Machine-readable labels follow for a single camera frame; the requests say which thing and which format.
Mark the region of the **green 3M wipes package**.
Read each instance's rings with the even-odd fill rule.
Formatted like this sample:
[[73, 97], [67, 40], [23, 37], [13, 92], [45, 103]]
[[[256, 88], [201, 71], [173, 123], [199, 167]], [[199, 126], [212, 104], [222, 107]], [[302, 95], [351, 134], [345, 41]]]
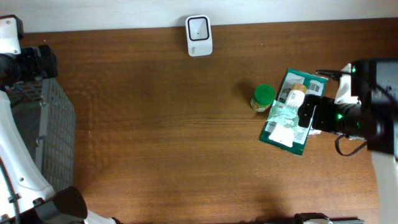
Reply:
[[[323, 96], [325, 92], [325, 85], [327, 84], [327, 82], [327, 78], [319, 77], [317, 75], [312, 75], [290, 68], [285, 74], [282, 86], [275, 100], [284, 103], [293, 84], [296, 83], [303, 84], [307, 87], [305, 95]], [[275, 123], [266, 121], [259, 140], [270, 145], [279, 147], [292, 154], [301, 156], [303, 154], [308, 135], [311, 133], [312, 128], [302, 128], [299, 126], [298, 131], [294, 134], [293, 146], [287, 147], [269, 139], [269, 136], [271, 134], [271, 131], [274, 129], [274, 126]]]

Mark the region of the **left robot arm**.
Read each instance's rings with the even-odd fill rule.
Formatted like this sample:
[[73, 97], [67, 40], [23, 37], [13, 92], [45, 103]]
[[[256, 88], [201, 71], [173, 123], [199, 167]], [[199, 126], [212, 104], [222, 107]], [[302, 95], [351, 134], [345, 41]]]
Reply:
[[116, 223], [73, 185], [76, 114], [48, 45], [21, 47], [22, 21], [1, 17], [1, 222]]

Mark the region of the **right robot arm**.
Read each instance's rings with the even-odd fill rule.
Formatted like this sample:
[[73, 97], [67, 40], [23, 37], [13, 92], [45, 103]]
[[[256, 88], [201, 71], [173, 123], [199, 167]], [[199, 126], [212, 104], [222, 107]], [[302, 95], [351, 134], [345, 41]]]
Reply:
[[397, 223], [397, 59], [361, 59], [344, 70], [316, 73], [337, 80], [340, 90], [348, 78], [348, 91], [335, 98], [307, 95], [298, 109], [299, 126], [337, 135], [338, 154], [342, 139], [363, 140], [349, 155], [363, 148], [371, 151], [379, 221]]

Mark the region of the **white tube with tan cap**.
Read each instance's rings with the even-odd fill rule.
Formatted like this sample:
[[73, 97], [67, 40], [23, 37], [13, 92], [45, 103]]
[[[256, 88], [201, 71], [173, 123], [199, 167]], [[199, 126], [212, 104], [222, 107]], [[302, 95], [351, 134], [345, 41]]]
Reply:
[[[307, 87], [303, 84], [293, 84], [287, 98], [285, 100], [286, 105], [294, 106], [299, 109], [302, 105]], [[281, 124], [275, 123], [274, 129], [271, 131], [269, 139], [276, 143], [285, 145], [287, 147], [293, 146], [294, 134], [298, 131], [294, 131], [293, 129], [287, 129], [283, 127]]]

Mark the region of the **green lid glass jar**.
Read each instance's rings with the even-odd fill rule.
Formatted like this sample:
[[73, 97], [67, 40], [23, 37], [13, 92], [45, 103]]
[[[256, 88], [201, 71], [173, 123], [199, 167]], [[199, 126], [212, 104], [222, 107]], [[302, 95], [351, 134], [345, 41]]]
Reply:
[[251, 99], [251, 108], [257, 112], [265, 112], [275, 99], [275, 90], [270, 85], [262, 84], [255, 88]]

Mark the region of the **pale green tissue packet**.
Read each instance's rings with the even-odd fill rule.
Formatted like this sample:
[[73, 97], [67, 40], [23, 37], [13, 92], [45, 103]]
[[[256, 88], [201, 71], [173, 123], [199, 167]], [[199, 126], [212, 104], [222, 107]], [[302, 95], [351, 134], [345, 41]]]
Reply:
[[267, 122], [281, 124], [287, 129], [296, 131], [299, 128], [298, 108], [274, 100]]

